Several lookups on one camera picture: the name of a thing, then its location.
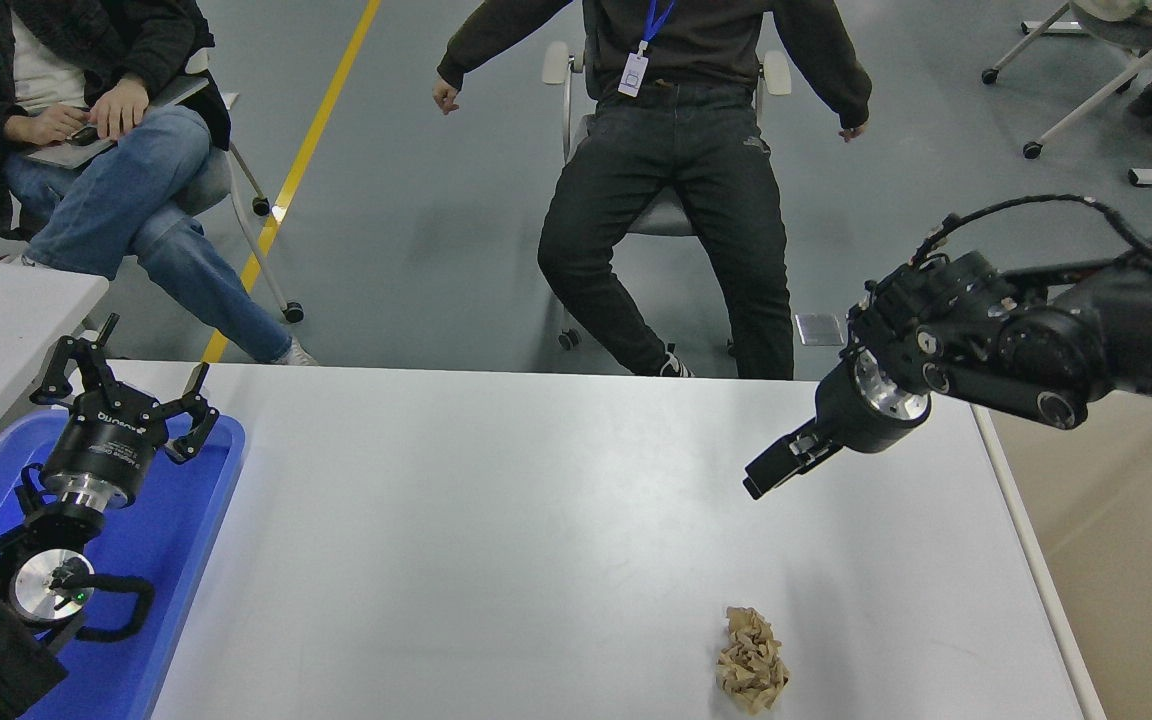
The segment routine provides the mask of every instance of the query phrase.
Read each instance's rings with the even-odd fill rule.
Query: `laptop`
[[[177,105],[187,97],[195,94],[195,92],[198,92],[206,86],[207,78],[205,77],[180,76],[173,79],[173,82],[169,82],[168,86],[164,88],[162,92],[159,92],[159,94],[154,97],[154,100],[150,101],[146,113],[154,108],[166,108],[166,106],[169,105]],[[76,145],[76,143],[67,141],[55,143],[55,145],[47,145],[45,147],[38,147],[37,150],[23,152],[23,156],[35,162],[55,165],[58,168],[71,170],[74,168],[82,167],[82,164],[91,160],[96,156],[99,156],[101,152],[109,150],[109,147],[113,146],[113,141],[93,141],[90,145]]]

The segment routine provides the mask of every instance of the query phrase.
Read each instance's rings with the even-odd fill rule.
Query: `id badge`
[[[643,88],[643,78],[649,74],[649,59],[641,53],[630,53],[626,60],[626,71],[621,73],[622,94],[630,97],[639,96],[639,88]]]

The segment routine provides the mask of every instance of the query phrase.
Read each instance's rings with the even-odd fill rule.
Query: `blue tray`
[[[40,411],[0,437],[0,533],[23,520],[12,492],[20,469],[46,460],[68,418],[63,410]],[[168,429],[173,437],[185,432],[188,418],[168,420]],[[83,555],[97,573],[150,579],[154,607],[131,638],[111,644],[73,641],[65,646],[59,659],[69,677],[29,708],[26,719],[150,717],[237,484],[243,442],[242,425],[221,415],[197,457],[177,465],[159,452],[136,502],[106,511],[104,532]],[[88,626],[119,628],[131,616],[132,604],[132,596],[97,592],[88,602]]]

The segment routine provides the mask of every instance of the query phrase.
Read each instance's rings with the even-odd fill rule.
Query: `hand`
[[[461,94],[461,91],[453,88],[450,83],[445,81],[442,77],[438,78],[434,83],[434,105],[444,112],[445,115],[454,113],[456,109],[461,109],[461,106],[456,104],[456,96]]]
[[[24,142],[28,145],[51,145],[52,142],[65,142],[65,138],[86,123],[86,109],[58,103],[35,118],[12,115],[3,126],[3,136],[8,141]]]
[[[864,135],[864,132],[867,129],[869,129],[869,120],[865,120],[865,122],[861,123],[859,127],[842,128],[841,131],[838,131],[838,137],[841,137],[843,142],[856,141],[856,138]]]
[[[145,108],[150,106],[150,94],[145,90],[145,81],[126,74],[118,85],[100,96],[92,105],[92,122],[96,123],[96,136],[101,141],[119,142],[132,128],[145,119]]]

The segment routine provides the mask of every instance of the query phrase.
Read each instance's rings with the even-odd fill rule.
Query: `brown paper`
[[[728,607],[730,646],[718,653],[718,687],[750,715],[770,710],[790,682],[781,662],[781,643],[753,607]]]

